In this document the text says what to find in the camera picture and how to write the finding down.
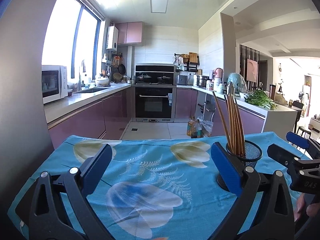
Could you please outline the right hand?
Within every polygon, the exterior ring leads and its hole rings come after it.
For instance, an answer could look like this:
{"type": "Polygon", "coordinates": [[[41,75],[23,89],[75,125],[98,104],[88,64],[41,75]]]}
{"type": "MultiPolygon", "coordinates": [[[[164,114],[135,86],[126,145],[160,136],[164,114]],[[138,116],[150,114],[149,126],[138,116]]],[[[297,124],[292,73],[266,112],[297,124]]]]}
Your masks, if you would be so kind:
{"type": "Polygon", "coordinates": [[[305,194],[302,193],[299,198],[297,199],[296,202],[296,208],[293,212],[294,215],[294,221],[297,222],[301,215],[303,214],[303,210],[305,209],[306,214],[309,217],[315,217],[315,215],[317,215],[317,213],[319,212],[320,209],[320,204],[319,203],[313,203],[310,205],[306,205],[305,203],[305,198],[304,198],[305,194]]]}

